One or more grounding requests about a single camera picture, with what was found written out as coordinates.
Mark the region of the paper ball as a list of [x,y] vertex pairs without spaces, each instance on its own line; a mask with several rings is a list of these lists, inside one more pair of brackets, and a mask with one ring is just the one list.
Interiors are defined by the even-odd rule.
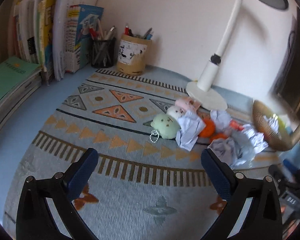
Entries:
[[256,155],[250,142],[240,142],[233,138],[215,139],[208,148],[221,162],[228,164],[231,168],[252,161]]
[[243,125],[241,131],[233,131],[231,136],[241,151],[259,154],[268,147],[268,143],[264,140],[264,134],[258,132],[251,124]]
[[180,129],[175,140],[180,148],[191,151],[200,132],[206,127],[205,122],[196,113],[187,111],[177,120]]
[[216,132],[224,132],[229,128],[232,120],[230,114],[225,110],[211,110],[210,119],[215,124]]

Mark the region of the red snack packet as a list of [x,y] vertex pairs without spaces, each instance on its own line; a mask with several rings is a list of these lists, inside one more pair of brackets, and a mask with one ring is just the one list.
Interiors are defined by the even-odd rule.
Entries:
[[229,127],[231,127],[232,129],[234,129],[236,131],[243,131],[243,129],[244,129],[244,127],[235,120],[230,121]]

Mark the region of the orange ball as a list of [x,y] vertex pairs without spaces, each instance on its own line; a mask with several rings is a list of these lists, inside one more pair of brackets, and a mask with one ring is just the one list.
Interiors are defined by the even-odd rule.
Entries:
[[205,127],[199,133],[199,137],[200,138],[209,138],[215,133],[215,130],[216,130],[215,123],[209,118],[204,118],[203,122],[205,124]]

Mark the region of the green plush toy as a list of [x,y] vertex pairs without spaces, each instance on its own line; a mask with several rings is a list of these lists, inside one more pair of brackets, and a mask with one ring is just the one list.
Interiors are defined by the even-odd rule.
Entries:
[[153,130],[149,135],[152,143],[156,143],[160,137],[162,139],[175,139],[180,130],[178,122],[167,114],[158,114],[151,122]]

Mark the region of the pink small box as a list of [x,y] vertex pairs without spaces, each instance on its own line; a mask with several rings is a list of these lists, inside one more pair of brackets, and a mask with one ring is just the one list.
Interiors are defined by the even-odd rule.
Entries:
[[192,111],[194,113],[200,108],[200,102],[191,97],[179,98],[175,101],[175,105],[182,108],[184,111]]

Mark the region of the white plush toy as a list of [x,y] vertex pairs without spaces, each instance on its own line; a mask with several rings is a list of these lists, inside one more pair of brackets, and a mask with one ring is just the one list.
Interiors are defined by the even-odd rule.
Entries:
[[178,120],[180,117],[184,116],[185,113],[186,111],[184,109],[176,105],[169,107],[166,111],[166,114],[174,118],[175,120]]

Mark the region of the golden ribbed bowl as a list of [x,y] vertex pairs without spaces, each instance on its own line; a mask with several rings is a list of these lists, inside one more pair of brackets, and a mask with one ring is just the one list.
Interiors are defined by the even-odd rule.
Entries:
[[[252,116],[255,128],[264,134],[264,139],[270,148],[284,152],[291,150],[294,147],[283,121],[263,102],[259,100],[254,101]],[[267,120],[270,118],[274,118],[278,121],[278,132],[275,132],[270,124],[268,124]]]

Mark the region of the white desk lamp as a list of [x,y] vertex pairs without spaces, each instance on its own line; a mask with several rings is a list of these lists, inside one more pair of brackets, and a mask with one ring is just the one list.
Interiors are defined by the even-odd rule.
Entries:
[[[289,8],[288,0],[258,0],[265,5],[276,10],[285,11]],[[232,8],[230,18],[226,25],[225,32],[219,43],[216,52],[210,57],[206,66],[204,67],[199,79],[191,81],[186,86],[187,94],[200,103],[200,105],[207,110],[226,110],[228,105],[226,100],[214,89],[212,84],[216,79],[221,64],[222,57],[229,44],[230,38],[236,26],[239,11],[243,0],[235,0]]]

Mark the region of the stack of flat books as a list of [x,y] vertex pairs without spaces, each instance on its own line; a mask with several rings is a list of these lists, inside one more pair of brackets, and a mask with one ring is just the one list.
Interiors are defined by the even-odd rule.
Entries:
[[13,87],[0,99],[0,131],[13,113],[42,85],[40,71]]

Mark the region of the green flat book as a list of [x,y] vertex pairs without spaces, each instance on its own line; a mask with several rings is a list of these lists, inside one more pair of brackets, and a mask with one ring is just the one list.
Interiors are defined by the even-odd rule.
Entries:
[[40,65],[23,61],[16,56],[0,64],[0,100],[16,85],[40,71]]

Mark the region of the black mesh pen holder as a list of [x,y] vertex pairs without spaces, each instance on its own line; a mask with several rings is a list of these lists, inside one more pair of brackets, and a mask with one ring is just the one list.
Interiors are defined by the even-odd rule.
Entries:
[[91,49],[91,66],[97,69],[110,68],[114,65],[116,38],[96,40]]

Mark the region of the white upright books stack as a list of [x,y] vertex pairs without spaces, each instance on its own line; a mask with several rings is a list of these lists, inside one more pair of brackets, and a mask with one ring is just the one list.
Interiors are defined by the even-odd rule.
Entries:
[[35,43],[37,6],[41,0],[13,0],[8,30],[8,54],[38,63]]

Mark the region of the cardboard pen holder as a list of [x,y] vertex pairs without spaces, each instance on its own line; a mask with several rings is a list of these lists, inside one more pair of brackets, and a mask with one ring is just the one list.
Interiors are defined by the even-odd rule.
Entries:
[[151,45],[152,40],[122,34],[117,55],[117,70],[130,76],[142,75]]

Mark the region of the yellow upright book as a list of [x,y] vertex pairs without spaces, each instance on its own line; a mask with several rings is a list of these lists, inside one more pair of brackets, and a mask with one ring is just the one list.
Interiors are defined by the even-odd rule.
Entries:
[[38,5],[39,62],[43,68],[43,79],[47,84],[54,77],[53,72],[53,17],[56,0],[42,0]]

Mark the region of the white upright book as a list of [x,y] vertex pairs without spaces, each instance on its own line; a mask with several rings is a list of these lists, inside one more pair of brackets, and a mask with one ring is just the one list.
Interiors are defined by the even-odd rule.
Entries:
[[52,55],[53,70],[56,81],[61,81],[66,72],[66,45],[72,38],[73,19],[72,16],[78,11],[79,5],[96,5],[97,0],[56,0],[53,18]]

